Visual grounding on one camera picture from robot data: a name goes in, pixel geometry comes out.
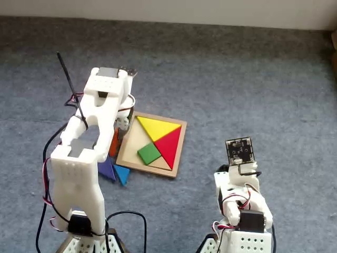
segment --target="red triangle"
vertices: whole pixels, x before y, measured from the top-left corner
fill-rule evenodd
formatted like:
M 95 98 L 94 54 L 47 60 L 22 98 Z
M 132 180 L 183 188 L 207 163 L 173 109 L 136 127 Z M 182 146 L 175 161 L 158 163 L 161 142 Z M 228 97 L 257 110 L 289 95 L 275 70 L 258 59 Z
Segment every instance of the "red triangle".
M 154 142 L 160 154 L 162 154 L 163 158 L 171 169 L 173 169 L 175 154 L 177 152 L 180 130 L 181 127 L 173 130 L 171 133 L 168 133 Z

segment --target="blue triangle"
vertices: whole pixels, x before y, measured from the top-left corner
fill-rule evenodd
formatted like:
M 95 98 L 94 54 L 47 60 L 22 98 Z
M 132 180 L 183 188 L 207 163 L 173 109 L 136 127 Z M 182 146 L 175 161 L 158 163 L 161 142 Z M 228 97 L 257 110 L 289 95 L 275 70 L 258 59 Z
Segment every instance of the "blue triangle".
M 110 178 L 112 181 L 116 181 L 116 176 L 114 170 L 112 169 L 112 164 L 109 156 L 106 158 L 105 162 L 99 162 L 97 164 L 98 172 L 107 178 Z
M 114 165 L 118 177 L 120 178 L 121 184 L 126 185 L 128 175 L 130 174 L 130 169 L 118 165 Z

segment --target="gray carpet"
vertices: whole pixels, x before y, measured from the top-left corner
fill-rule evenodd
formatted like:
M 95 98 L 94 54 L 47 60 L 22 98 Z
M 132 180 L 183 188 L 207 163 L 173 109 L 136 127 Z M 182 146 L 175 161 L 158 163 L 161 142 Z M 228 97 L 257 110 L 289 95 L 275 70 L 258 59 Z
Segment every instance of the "gray carpet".
M 77 91 L 95 66 L 138 69 L 136 109 L 188 122 L 175 180 L 132 171 L 100 178 L 106 213 L 148 219 L 148 252 L 195 252 L 220 219 L 213 172 L 224 140 L 251 136 L 274 215 L 278 252 L 334 252 L 337 93 L 322 32 L 182 24 L 0 18 L 0 248 L 34 252 L 42 149 L 69 116 L 62 52 Z M 48 209 L 46 217 L 53 215 Z M 111 221 L 142 252 L 137 217 Z M 63 241 L 44 224 L 40 246 Z

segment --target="purple triangle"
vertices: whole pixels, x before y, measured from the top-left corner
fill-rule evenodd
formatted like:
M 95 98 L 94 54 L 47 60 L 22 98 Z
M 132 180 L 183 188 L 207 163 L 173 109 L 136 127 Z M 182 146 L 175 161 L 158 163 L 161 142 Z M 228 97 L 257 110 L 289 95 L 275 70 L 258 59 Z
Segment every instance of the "purple triangle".
M 112 169 L 112 164 L 109 156 L 107 156 L 105 162 L 99 162 L 97 166 L 98 172 L 100 174 L 104 175 L 107 178 L 110 178 L 112 181 L 116 181 L 116 176 L 114 170 Z

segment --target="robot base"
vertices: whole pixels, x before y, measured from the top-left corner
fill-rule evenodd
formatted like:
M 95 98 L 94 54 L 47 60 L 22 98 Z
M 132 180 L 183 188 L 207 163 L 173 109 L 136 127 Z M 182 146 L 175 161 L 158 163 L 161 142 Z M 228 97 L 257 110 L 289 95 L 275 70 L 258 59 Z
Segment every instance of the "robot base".
M 219 248 L 219 241 L 215 234 L 207 235 L 199 246 L 196 253 L 270 253 L 271 252 L 271 234 L 233 231 L 231 240 L 227 245 L 225 235 L 222 246 Z
M 108 239 L 110 253 L 129 253 L 114 229 L 109 229 Z M 78 240 L 69 235 L 56 253 L 107 253 L 105 240 L 99 241 L 95 248 L 99 248 L 100 250 L 94 251 L 93 243 L 88 244 L 85 239 Z

